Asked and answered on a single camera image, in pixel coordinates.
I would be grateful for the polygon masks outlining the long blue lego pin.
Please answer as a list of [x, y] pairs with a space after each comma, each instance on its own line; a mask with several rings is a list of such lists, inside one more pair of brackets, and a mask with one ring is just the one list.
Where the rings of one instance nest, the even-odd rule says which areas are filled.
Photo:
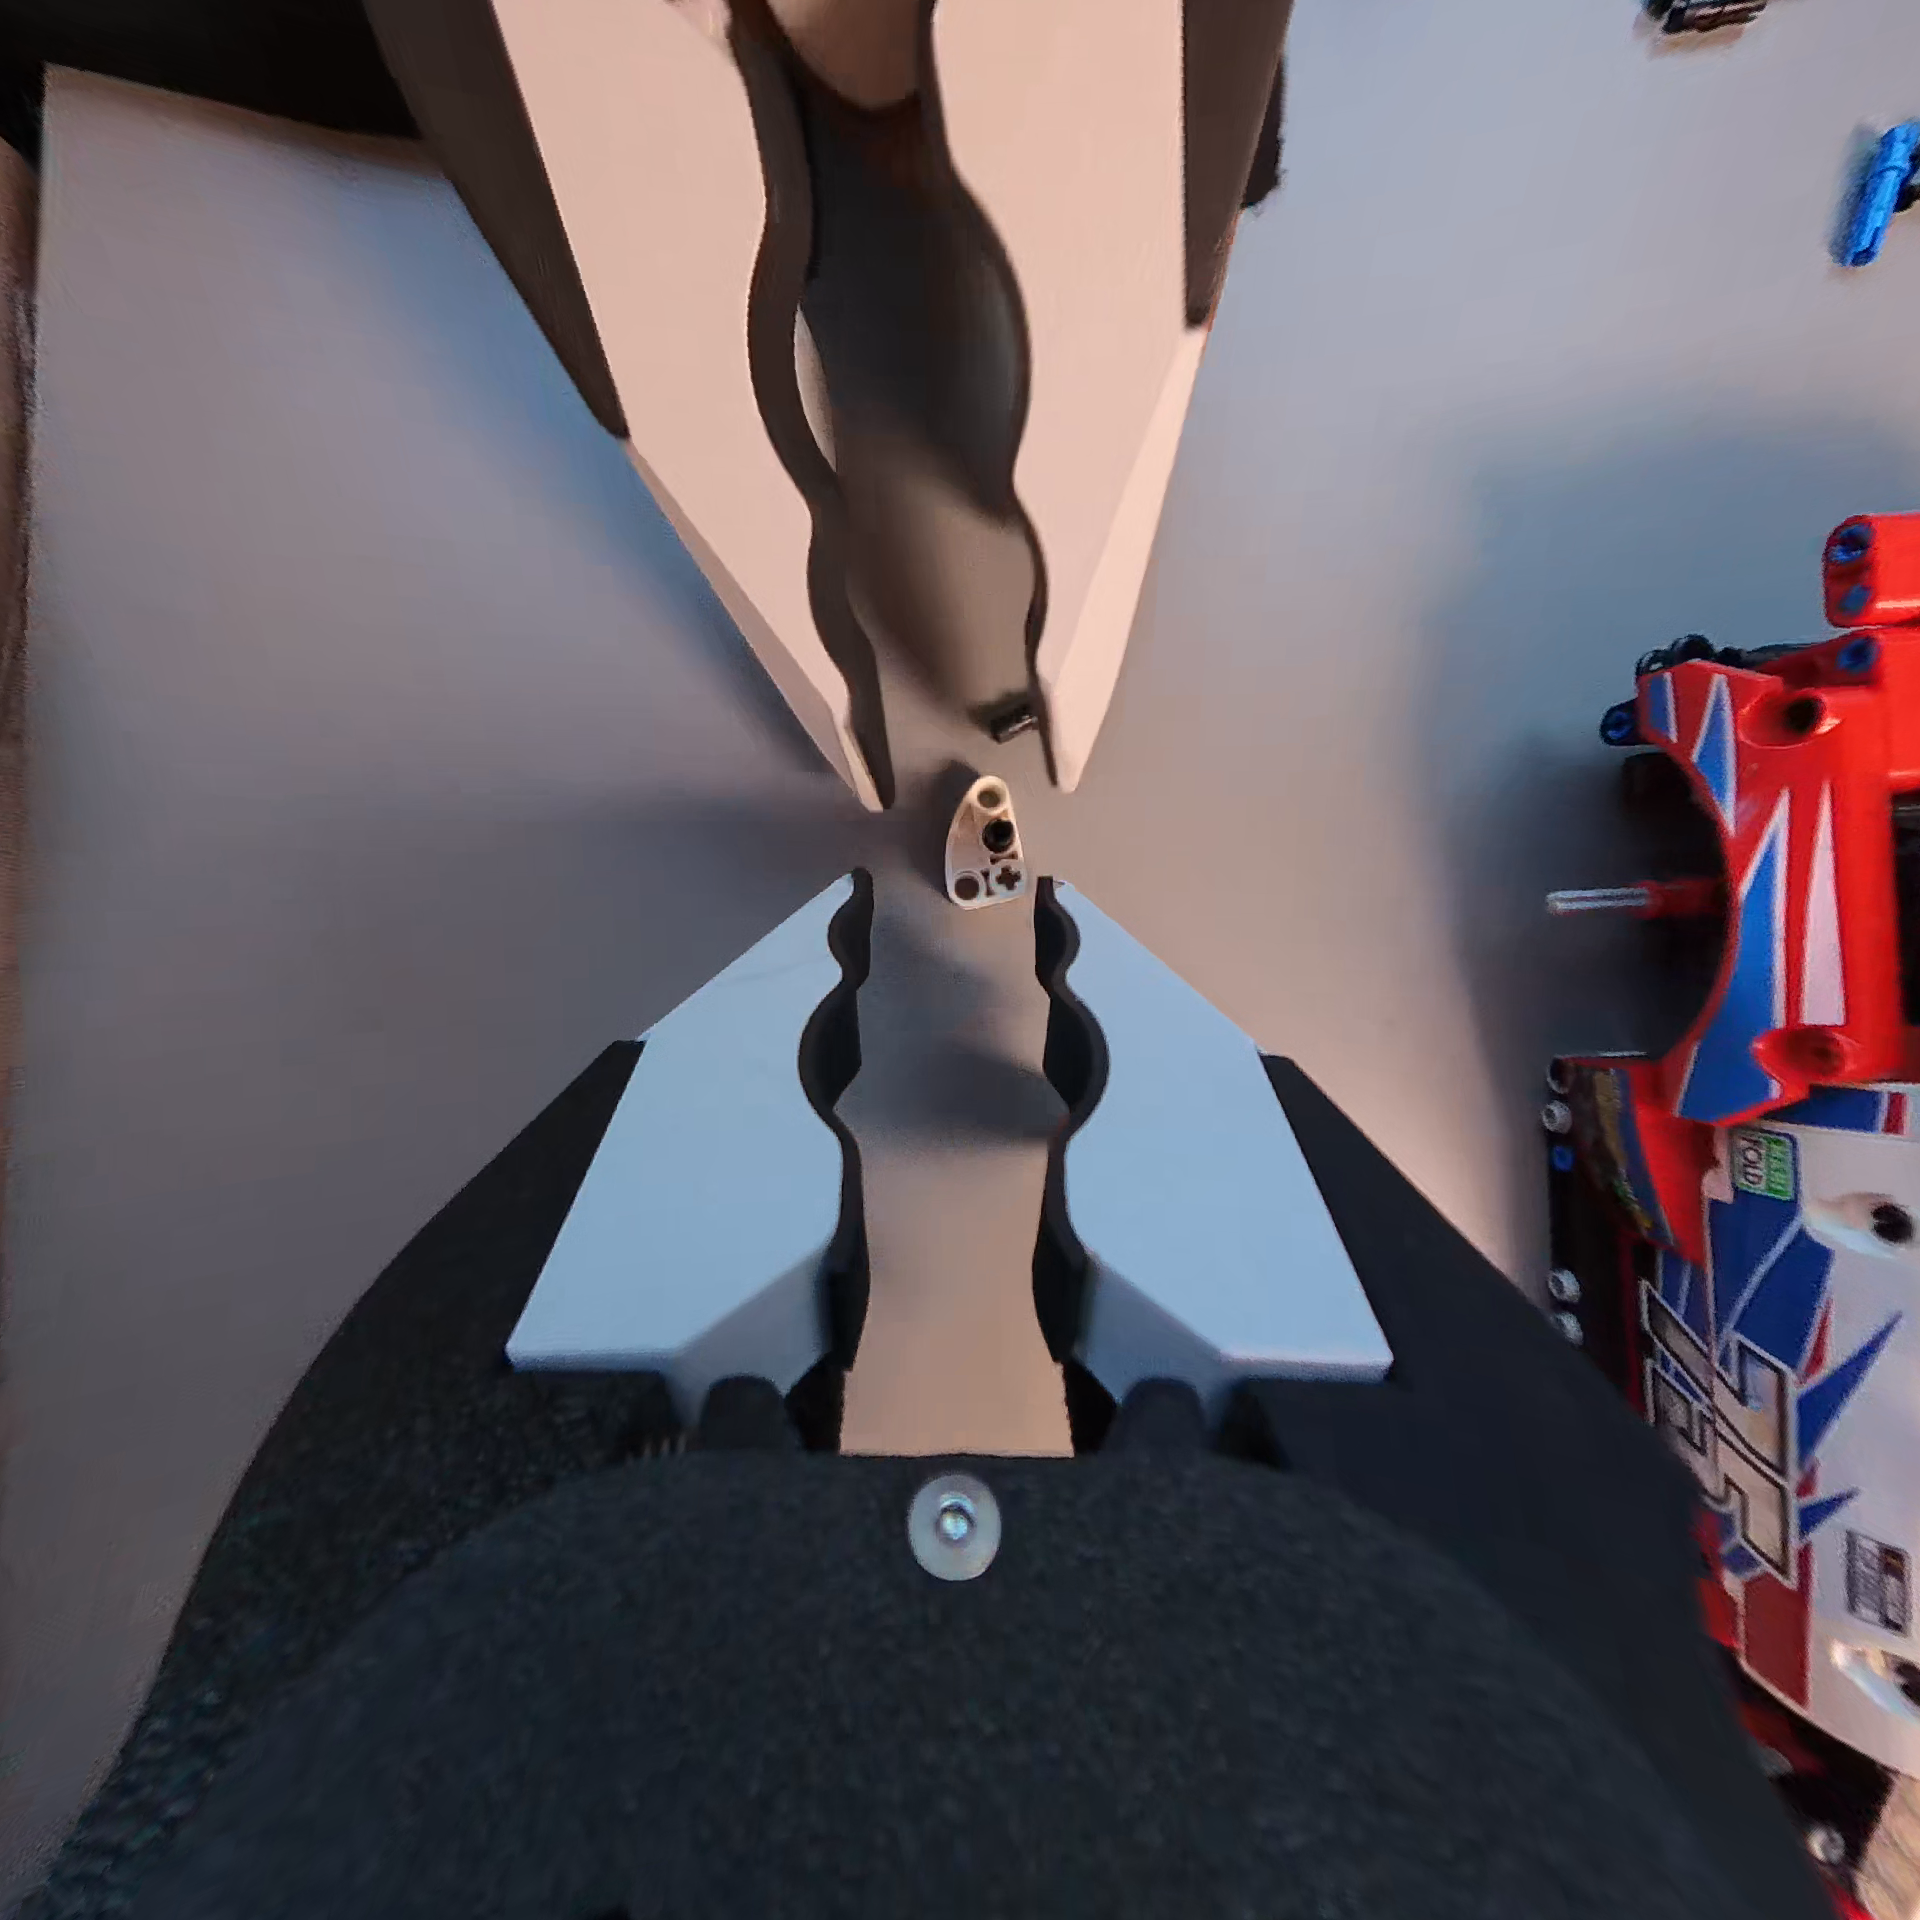
[[1872, 267], [1889, 229], [1914, 202], [1918, 120], [1901, 120], [1858, 152], [1829, 247], [1834, 267], [1848, 273]]

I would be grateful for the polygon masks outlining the white lego liftarm piece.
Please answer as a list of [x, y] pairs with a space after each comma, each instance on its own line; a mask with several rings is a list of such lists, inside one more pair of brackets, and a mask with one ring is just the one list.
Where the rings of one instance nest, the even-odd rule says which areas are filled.
[[[998, 780], [1008, 789], [1005, 819], [982, 819], [972, 809], [969, 795], [977, 780]], [[997, 904], [1016, 904], [1028, 892], [1028, 859], [1024, 853], [1013, 787], [998, 775], [981, 775], [958, 800], [942, 847], [945, 896], [962, 912], [985, 912]]]

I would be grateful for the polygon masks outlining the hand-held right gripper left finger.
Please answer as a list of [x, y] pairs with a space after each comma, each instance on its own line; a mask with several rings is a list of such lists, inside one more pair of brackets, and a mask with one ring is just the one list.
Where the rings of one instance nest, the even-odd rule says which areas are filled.
[[636, 1061], [507, 1341], [519, 1374], [644, 1374], [693, 1428], [759, 1381], [838, 1452], [870, 1302], [861, 1073], [873, 879], [832, 881], [636, 1041]]

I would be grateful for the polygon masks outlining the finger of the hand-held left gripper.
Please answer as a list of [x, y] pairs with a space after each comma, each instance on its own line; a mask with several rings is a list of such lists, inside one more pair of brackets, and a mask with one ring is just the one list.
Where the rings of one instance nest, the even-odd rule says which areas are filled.
[[1056, 784], [1113, 703], [1207, 334], [1187, 325], [1182, 6], [940, 4], [949, 156], [1026, 331], [1013, 483], [1037, 538], [1033, 668]]
[[495, 6], [624, 446], [803, 731], [892, 801], [870, 652], [837, 611], [837, 483], [797, 379], [805, 158], [772, 206], [752, 101], [771, 46], [724, 6]]

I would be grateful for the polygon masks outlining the lego race car model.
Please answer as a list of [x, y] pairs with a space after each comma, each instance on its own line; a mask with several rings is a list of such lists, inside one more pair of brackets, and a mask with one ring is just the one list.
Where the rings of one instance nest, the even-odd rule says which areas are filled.
[[1826, 631], [1645, 652], [1597, 725], [1655, 877], [1552, 892], [1679, 972], [1655, 1052], [1547, 1069], [1547, 1311], [1691, 1474], [1700, 1598], [1838, 1916], [1914, 1916], [1918, 514]]

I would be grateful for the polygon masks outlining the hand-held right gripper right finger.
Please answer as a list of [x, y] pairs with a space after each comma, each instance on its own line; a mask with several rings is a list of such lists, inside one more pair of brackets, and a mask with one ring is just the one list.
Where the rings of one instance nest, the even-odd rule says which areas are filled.
[[1030, 1290], [1074, 1452], [1169, 1382], [1386, 1386], [1392, 1351], [1261, 1045], [1075, 887], [1037, 891], [1049, 1137]]

